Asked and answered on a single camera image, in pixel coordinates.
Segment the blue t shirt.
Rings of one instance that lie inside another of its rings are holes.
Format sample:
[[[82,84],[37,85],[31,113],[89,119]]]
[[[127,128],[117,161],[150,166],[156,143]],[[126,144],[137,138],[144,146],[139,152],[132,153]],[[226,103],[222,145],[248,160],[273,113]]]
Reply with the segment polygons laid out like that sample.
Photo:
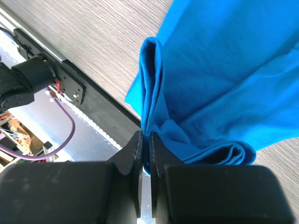
[[[173,1],[125,101],[186,164],[248,165],[298,137],[298,1]]]

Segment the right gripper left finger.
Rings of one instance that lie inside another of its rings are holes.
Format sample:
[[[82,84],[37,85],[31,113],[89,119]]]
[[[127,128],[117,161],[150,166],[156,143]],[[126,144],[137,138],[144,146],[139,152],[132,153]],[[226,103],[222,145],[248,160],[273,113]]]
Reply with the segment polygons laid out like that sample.
[[[107,161],[17,164],[0,174],[3,224],[135,224],[141,216],[140,131]]]

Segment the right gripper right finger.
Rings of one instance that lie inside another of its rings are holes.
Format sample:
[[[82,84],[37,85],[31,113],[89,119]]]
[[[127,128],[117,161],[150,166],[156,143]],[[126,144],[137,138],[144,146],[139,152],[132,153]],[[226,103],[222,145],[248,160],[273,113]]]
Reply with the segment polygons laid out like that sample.
[[[277,177],[263,166],[186,165],[149,139],[152,216],[158,224],[293,224]]]

